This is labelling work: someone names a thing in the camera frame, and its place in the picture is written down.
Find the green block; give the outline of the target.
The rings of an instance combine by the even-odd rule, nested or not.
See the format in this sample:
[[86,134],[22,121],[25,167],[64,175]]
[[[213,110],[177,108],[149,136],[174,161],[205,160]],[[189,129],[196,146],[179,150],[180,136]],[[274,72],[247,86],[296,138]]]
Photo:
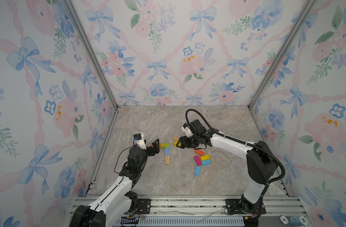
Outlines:
[[166,147],[169,147],[169,146],[170,146],[169,143],[160,143],[159,144],[160,148],[166,148]]

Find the light blue block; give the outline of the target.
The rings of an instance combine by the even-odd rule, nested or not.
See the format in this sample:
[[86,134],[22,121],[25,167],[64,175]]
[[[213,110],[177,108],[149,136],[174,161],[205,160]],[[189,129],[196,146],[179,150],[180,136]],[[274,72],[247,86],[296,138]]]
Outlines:
[[164,151],[165,151],[165,156],[170,156],[170,149],[169,149],[169,147],[165,147]]

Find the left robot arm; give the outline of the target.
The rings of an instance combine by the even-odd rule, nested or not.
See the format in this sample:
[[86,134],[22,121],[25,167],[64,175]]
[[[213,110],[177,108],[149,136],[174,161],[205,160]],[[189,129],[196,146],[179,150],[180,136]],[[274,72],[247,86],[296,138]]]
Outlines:
[[160,152],[160,142],[156,139],[151,146],[144,139],[134,138],[129,147],[128,160],[123,165],[113,185],[89,205],[80,205],[74,212],[71,227],[112,227],[124,214],[138,212],[138,195],[132,191],[140,179],[148,157]]

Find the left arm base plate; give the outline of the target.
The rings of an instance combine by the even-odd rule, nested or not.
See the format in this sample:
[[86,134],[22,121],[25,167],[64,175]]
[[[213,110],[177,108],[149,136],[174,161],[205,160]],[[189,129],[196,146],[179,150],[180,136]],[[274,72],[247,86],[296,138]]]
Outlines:
[[149,214],[151,209],[151,199],[138,199],[132,200],[129,210],[126,214]]

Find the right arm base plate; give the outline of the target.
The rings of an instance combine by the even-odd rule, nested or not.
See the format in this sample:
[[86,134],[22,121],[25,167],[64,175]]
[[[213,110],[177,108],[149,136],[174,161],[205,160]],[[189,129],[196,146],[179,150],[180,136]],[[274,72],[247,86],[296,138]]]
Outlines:
[[225,213],[228,215],[263,215],[266,214],[266,209],[260,201],[252,204],[246,199],[225,199]]

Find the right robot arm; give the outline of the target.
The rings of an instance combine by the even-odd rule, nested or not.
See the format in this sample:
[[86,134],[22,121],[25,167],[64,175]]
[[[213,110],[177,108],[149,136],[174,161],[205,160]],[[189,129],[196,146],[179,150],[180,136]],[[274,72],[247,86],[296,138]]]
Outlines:
[[263,212],[263,197],[271,183],[285,176],[284,165],[263,141],[251,143],[228,136],[217,129],[206,129],[199,120],[182,126],[185,136],[177,147],[198,149],[200,145],[220,148],[246,161],[249,184],[238,202],[238,211],[258,218]]

